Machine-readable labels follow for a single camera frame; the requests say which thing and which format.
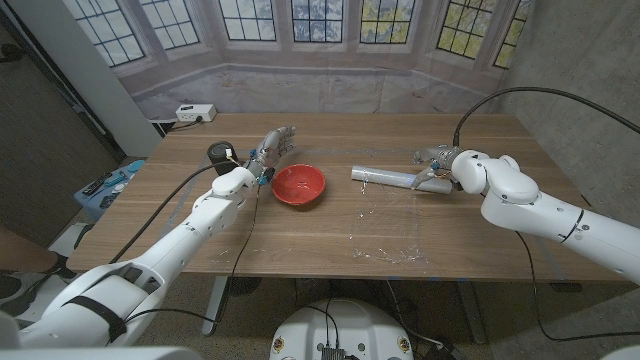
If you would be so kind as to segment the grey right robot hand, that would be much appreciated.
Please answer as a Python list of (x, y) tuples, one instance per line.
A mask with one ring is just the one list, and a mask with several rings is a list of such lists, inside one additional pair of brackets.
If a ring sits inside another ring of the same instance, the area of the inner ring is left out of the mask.
[(416, 151), (413, 155), (413, 162), (415, 164), (426, 164), (427, 167), (415, 176), (410, 189), (415, 190), (422, 183), (436, 178), (439, 171), (450, 172), (453, 161), (461, 153), (461, 148), (448, 145), (426, 147)]

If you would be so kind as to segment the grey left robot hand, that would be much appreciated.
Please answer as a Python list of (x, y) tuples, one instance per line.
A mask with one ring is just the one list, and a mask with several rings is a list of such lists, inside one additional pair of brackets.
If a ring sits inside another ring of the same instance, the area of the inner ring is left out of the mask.
[(274, 168), (279, 160), (295, 148), (294, 126), (283, 126), (270, 131), (251, 153), (245, 168), (248, 169), (257, 180), (264, 173)]

